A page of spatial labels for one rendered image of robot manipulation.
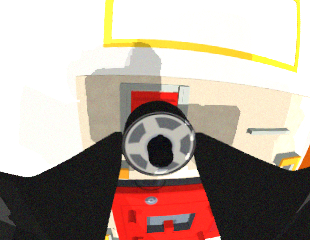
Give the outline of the yellow rectangular outline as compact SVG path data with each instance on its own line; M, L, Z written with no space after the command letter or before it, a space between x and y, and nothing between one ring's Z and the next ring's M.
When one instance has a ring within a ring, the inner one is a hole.
M199 43L182 43L182 41L175 40L158 40L158 39L111 39L112 35L112 4L114 0L106 0L104 4L104 36L103 45L104 48L107 47L144 47L144 48L167 48L167 49L191 49L195 52L211 52L214 55L226 55L232 57L238 57L238 59L247 59L250 61L256 61L256 63L264 63L266 65L274 65L274 67L279 67L287 69L287 71L298 72L298 60L299 60L299 47L300 47L300 0L296 1L296 52L295 52L295 64L294 67L290 64L282 63L282 61L267 59L264 56L252 55L248 52L236 51L236 49L230 48L219 48L216 45L203 45Z

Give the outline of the black and grey toy wheel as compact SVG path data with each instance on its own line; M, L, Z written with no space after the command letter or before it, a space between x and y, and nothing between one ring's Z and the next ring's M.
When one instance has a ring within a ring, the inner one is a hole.
M166 168L152 167L147 144L162 135L170 141L174 161ZM194 156L196 135L190 121L174 104L148 101L135 108L128 117L122 137L122 153L130 167L147 176L172 175Z

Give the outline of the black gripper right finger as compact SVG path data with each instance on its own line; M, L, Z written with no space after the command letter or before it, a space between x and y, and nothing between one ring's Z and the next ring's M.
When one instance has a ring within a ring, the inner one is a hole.
M310 203L310 167L290 171L206 133L195 135L195 167L220 240L283 236Z

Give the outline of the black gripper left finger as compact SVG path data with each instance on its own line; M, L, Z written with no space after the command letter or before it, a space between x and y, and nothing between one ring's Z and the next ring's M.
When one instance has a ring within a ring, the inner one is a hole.
M39 175L0 172L0 220L39 240L106 240L122 137L112 132Z

